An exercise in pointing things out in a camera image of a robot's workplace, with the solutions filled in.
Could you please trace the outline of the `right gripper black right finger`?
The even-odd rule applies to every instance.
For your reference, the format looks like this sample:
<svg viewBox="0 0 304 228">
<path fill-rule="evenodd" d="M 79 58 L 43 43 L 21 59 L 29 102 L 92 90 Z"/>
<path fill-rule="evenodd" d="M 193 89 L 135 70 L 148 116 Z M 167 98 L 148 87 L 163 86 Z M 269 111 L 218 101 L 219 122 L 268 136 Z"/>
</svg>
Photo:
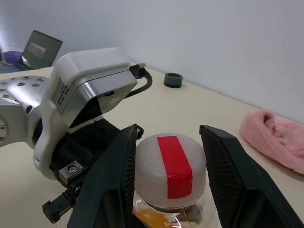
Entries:
<svg viewBox="0 0 304 228">
<path fill-rule="evenodd" d="M 269 174 L 224 130 L 199 127 L 222 228 L 304 228 Z"/>
</svg>

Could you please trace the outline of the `purple cloth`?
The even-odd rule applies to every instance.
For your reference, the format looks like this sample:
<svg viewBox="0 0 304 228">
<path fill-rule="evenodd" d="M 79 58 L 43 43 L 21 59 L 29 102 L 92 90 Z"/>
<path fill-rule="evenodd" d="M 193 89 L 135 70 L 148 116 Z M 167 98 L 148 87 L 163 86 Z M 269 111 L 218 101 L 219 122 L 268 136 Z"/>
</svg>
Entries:
<svg viewBox="0 0 304 228">
<path fill-rule="evenodd" d="M 20 51 L 7 51 L 4 52 L 4 60 L 11 65 L 20 64 L 23 62 L 22 60 L 22 54 L 23 52 Z"/>
</svg>

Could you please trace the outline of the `dark grey laptop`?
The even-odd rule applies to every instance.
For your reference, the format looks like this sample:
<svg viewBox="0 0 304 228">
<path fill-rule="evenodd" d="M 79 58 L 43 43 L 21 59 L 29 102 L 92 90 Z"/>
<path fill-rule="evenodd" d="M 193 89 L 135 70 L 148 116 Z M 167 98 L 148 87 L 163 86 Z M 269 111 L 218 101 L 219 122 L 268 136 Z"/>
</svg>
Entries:
<svg viewBox="0 0 304 228">
<path fill-rule="evenodd" d="M 22 52 L 22 57 L 31 69 L 50 67 L 62 44 L 63 41 L 34 30 Z"/>
</svg>

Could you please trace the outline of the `clear bottle with white cap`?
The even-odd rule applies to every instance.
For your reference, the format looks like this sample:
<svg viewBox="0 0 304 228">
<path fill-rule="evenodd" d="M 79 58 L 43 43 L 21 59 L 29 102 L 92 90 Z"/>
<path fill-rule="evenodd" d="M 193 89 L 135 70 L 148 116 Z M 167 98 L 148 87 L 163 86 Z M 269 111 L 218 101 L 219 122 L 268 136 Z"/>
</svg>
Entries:
<svg viewBox="0 0 304 228">
<path fill-rule="evenodd" d="M 218 228 L 199 142 L 161 133 L 137 145 L 133 214 L 146 228 Z"/>
</svg>

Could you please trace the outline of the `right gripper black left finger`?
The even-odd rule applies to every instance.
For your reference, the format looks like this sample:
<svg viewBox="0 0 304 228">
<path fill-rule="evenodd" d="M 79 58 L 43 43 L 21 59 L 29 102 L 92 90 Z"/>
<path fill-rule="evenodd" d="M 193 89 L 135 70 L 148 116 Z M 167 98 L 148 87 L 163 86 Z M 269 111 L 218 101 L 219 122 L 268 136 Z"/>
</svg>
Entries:
<svg viewBox="0 0 304 228">
<path fill-rule="evenodd" d="M 132 228 L 137 125 L 119 131 L 94 163 L 67 228 Z"/>
</svg>

